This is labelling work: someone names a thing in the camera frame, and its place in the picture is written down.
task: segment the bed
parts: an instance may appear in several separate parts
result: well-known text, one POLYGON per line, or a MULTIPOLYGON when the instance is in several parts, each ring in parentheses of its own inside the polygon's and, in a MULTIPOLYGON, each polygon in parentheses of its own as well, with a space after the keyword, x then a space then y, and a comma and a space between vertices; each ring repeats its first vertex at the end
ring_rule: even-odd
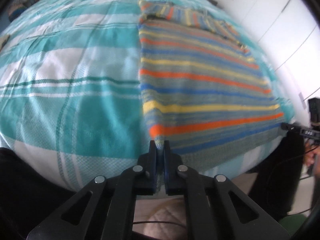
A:
MULTIPOLYGON (((116 176, 148 151, 138 1, 40 0, 1 34, 10 38, 0 52, 0 147, 61 187, 77 191, 97 175, 116 176)), ((146 1, 201 11, 232 26, 283 120, 294 117, 264 52, 226 13, 207 0, 146 1)), ((207 176, 234 178, 266 158, 281 138, 234 147, 236 154, 209 166, 186 164, 207 176)))

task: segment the floor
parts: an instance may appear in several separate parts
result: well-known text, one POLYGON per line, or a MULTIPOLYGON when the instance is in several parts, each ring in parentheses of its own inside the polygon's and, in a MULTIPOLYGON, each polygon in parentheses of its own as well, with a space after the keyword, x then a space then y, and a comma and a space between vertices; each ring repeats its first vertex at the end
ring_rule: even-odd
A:
MULTIPOLYGON (((295 195, 295 201, 292 206, 292 210, 289 214, 295 214, 307 210, 310 208, 311 198, 313 193, 314 178, 308 178, 306 174, 307 168, 304 166, 301 172, 300 183, 298 190, 295 195)), ((244 193, 248 194, 253 182, 256 179, 257 174, 242 174, 232 180, 232 182, 237 185, 244 193)), ((161 189, 160 193, 161 198, 157 199, 140 199, 136 202, 134 222, 137 221, 146 221, 151 216, 153 211, 164 202, 170 200, 168 196, 164 193, 164 188, 161 189)), ((143 233, 143 228, 145 224, 136 224, 133 225, 133 230, 138 233, 143 233)))

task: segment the colorful object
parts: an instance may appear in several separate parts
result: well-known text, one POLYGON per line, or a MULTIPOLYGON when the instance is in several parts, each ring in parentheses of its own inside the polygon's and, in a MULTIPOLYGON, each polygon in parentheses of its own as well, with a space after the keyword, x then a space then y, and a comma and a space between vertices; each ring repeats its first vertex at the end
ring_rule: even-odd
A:
POLYGON ((280 135, 284 114, 231 26, 188 8, 139 5, 143 113, 159 149, 169 140, 205 171, 280 135))
MULTIPOLYGON (((262 51, 207 0, 147 0, 196 9, 226 20, 240 33, 281 109, 282 93, 262 51)), ((0 52, 0 146, 48 180, 79 190, 97 175, 113 177, 148 151, 140 82, 138 0, 39 0, 4 30, 0 52)), ((267 157, 279 139, 220 165, 233 178, 267 157)))

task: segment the black pants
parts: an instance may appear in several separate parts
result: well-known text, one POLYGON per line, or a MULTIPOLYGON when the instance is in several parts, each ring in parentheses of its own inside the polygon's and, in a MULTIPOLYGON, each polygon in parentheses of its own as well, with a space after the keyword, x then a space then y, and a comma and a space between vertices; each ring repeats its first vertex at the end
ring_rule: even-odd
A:
MULTIPOLYGON (((302 157, 273 168, 303 152, 303 139, 288 135, 256 168, 259 174, 249 196, 275 219, 285 216, 291 209, 302 157)), ((11 150, 0 148, 1 240, 25 239, 35 226, 73 194, 42 178, 11 150)))

